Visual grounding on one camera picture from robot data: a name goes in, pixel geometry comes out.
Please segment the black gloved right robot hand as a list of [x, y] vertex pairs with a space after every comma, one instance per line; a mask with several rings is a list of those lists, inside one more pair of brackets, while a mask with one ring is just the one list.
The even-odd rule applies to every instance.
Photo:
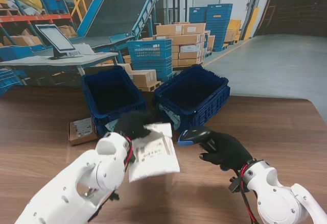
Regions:
[[217, 151], [201, 153], [199, 156], [201, 160], [220, 165], [224, 170], [239, 171], [253, 159], [248, 150], [235, 137], [214, 131], [211, 132], [211, 137]]

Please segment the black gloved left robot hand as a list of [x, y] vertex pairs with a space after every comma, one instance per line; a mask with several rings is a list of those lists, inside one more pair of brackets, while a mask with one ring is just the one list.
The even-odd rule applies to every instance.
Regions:
[[114, 132], [130, 140], [144, 138], [151, 131], [145, 128], [150, 121], [150, 111], [131, 111], [121, 115], [114, 127]]

